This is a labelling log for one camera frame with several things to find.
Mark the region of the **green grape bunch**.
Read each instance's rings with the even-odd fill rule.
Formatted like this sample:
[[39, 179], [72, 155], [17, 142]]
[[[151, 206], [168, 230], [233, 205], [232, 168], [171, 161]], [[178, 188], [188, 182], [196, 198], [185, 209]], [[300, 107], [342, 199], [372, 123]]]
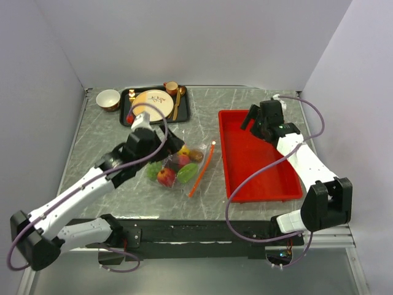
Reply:
[[157, 179], [157, 175], [162, 170], [162, 163], [159, 162], [152, 162], [146, 165], [146, 176], [151, 180], [155, 181]]

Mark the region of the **red apple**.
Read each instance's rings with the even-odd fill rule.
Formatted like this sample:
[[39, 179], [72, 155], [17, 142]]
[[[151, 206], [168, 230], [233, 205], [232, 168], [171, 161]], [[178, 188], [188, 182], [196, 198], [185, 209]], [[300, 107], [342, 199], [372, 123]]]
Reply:
[[157, 181], [165, 187], [173, 187], [176, 180], [176, 172], [171, 168], [163, 168], [158, 172]]

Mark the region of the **dark purple plum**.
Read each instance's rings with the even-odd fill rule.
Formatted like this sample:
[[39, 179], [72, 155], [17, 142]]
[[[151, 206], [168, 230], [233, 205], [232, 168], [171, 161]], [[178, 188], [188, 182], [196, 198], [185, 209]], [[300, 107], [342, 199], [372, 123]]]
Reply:
[[170, 168], [177, 173], [181, 169], [178, 156], [174, 155], [172, 157], [169, 157], [165, 164], [165, 167]]

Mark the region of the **pink red peach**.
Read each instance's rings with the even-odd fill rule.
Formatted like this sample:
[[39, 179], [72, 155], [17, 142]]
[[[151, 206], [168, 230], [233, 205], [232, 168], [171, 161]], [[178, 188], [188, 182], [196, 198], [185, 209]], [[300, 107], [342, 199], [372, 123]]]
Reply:
[[176, 164], [179, 168], [182, 168], [191, 163], [190, 158], [186, 154], [178, 155], [176, 158]]

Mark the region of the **clear zip bag orange zipper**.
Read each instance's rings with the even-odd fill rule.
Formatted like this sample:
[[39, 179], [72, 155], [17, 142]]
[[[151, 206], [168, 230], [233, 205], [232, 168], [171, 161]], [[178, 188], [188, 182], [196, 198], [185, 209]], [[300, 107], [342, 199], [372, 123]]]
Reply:
[[209, 145], [202, 144], [196, 148], [183, 145], [177, 153], [147, 164], [145, 176], [155, 184], [180, 190], [191, 198], [211, 162], [215, 146], [214, 140]]

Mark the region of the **green apple slice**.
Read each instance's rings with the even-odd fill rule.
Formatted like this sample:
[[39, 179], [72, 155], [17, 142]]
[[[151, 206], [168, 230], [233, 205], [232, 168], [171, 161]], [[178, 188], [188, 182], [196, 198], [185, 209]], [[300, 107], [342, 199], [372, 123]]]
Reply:
[[190, 163], [182, 167], [177, 173], [177, 180], [181, 184], [189, 182], [198, 172], [198, 165], [196, 163]]

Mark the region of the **yellow brown mango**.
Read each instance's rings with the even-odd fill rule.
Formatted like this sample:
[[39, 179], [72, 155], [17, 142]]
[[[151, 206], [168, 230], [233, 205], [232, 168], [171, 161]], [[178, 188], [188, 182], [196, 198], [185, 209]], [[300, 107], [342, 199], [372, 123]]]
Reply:
[[199, 149], [192, 149], [189, 152], [189, 158], [192, 162], [202, 163], [204, 159], [204, 152]]

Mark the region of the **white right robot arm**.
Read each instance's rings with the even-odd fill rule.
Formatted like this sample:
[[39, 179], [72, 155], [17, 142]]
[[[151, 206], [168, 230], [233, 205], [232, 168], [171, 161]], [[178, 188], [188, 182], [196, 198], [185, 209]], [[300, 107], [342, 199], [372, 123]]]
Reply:
[[307, 145], [300, 129], [292, 122], [285, 122], [279, 95], [259, 105], [253, 104], [241, 124], [241, 129], [246, 128], [276, 148], [306, 190], [300, 209], [273, 219], [276, 225], [269, 229], [268, 236], [274, 244], [282, 245], [292, 232], [316, 232], [351, 220], [352, 183], [330, 171]]

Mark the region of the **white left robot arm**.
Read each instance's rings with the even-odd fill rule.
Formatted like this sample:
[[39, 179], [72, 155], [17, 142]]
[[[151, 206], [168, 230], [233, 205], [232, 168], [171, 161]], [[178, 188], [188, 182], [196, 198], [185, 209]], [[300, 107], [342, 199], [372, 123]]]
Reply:
[[159, 162], [178, 152], [184, 141], [168, 127], [164, 133], [146, 127], [133, 127], [125, 142], [106, 153], [85, 176], [49, 203], [26, 214], [22, 210], [10, 219], [12, 250], [18, 250], [35, 271], [52, 264], [60, 254], [97, 244], [111, 251], [123, 246], [123, 226], [111, 214], [92, 221], [69, 225], [87, 205], [133, 178], [146, 164]]

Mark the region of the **red plastic tray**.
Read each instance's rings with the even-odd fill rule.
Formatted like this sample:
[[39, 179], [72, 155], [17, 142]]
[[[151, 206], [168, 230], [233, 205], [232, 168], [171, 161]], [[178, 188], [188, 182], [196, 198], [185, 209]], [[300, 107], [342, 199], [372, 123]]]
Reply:
[[[254, 137], [249, 129], [241, 129], [246, 114], [246, 110], [221, 110], [218, 113], [228, 197], [251, 174], [282, 158], [271, 144]], [[285, 161], [245, 184], [232, 202], [287, 202], [302, 196], [298, 175]]]

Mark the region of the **gold fork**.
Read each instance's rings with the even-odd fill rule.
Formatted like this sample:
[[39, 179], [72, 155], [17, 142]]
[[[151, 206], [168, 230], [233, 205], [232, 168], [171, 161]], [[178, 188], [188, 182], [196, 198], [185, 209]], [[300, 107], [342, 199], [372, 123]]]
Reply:
[[[129, 89], [128, 99], [129, 99], [129, 102], [130, 102], [130, 108], [132, 108], [132, 106], [133, 106], [133, 102], [134, 102], [135, 97], [136, 97], [135, 90], [134, 89]], [[126, 117], [126, 122], [129, 125], [131, 125], [134, 122], [134, 114], [133, 114], [131, 109], [128, 111], [128, 114], [127, 114], [127, 117]]]

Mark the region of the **orange cream plate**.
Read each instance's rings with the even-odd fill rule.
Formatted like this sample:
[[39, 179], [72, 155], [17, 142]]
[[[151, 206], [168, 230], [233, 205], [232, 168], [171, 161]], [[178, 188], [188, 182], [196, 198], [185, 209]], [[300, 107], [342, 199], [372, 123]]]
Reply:
[[165, 117], [168, 117], [174, 108], [173, 98], [163, 90], [147, 90], [140, 93], [132, 102], [133, 114], [138, 116], [140, 113], [146, 111], [150, 114], [150, 122], [158, 122], [159, 120], [162, 120], [162, 117], [151, 107], [144, 105], [136, 106], [140, 103], [149, 103], [155, 106]]

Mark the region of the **black serving tray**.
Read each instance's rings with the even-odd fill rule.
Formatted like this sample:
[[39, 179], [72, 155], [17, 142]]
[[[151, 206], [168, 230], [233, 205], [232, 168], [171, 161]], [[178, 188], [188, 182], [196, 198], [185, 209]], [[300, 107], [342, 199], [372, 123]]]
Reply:
[[[150, 86], [150, 87], [138, 87], [138, 88], [126, 88], [123, 90], [120, 94], [120, 114], [119, 114], [119, 122], [125, 127], [130, 127], [129, 124], [126, 122], [126, 117], [128, 114], [128, 111], [130, 110], [130, 102], [128, 99], [128, 93], [129, 89], [134, 89], [135, 90], [135, 95], [139, 95], [142, 92], [145, 92], [147, 90], [163, 90], [166, 92], [164, 86]], [[174, 104], [176, 102], [176, 95], [171, 96], [173, 98]], [[166, 118], [167, 122], [169, 124], [175, 124], [175, 123], [183, 123], [187, 122], [190, 119], [190, 105], [189, 105], [189, 98], [188, 98], [188, 93], [186, 89], [186, 93], [182, 95], [181, 97], [181, 103], [178, 108], [178, 115], [176, 121], [172, 120], [173, 116], [173, 111], [171, 114]]]

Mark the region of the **white orange bowl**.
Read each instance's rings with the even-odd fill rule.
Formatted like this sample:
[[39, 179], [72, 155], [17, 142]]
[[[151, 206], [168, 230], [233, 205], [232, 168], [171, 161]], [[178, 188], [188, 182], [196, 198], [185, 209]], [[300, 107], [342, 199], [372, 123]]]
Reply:
[[106, 112], [114, 112], [120, 106], [120, 93], [114, 89], [103, 90], [96, 96], [96, 104]]

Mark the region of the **small orange cup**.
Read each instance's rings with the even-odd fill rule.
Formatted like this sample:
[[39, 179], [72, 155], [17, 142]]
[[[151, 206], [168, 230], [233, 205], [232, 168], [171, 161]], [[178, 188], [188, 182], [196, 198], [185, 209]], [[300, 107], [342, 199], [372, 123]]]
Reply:
[[168, 94], [170, 95], [176, 95], [178, 92], [178, 84], [175, 81], [169, 81], [169, 82], [164, 82], [163, 83], [165, 90]]

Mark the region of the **gold spoon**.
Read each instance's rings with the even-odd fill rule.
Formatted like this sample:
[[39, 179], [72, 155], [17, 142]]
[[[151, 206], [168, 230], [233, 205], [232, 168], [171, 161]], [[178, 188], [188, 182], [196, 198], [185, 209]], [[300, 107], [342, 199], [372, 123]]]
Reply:
[[172, 116], [172, 120], [176, 121], [177, 119], [177, 115], [178, 115], [178, 108], [179, 105], [181, 103], [181, 97], [182, 95], [184, 95], [186, 93], [186, 87], [185, 86], [179, 86], [177, 88], [177, 95], [176, 95], [176, 102], [174, 104], [174, 108], [173, 108], [173, 116]]

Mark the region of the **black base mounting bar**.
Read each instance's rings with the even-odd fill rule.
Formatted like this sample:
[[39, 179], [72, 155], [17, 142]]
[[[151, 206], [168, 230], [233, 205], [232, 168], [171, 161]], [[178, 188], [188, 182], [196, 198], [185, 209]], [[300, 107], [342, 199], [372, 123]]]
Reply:
[[254, 243], [237, 237], [225, 221], [120, 219], [122, 232], [104, 242], [145, 259], [235, 258], [264, 259], [267, 246], [304, 245], [297, 234], [283, 240]]

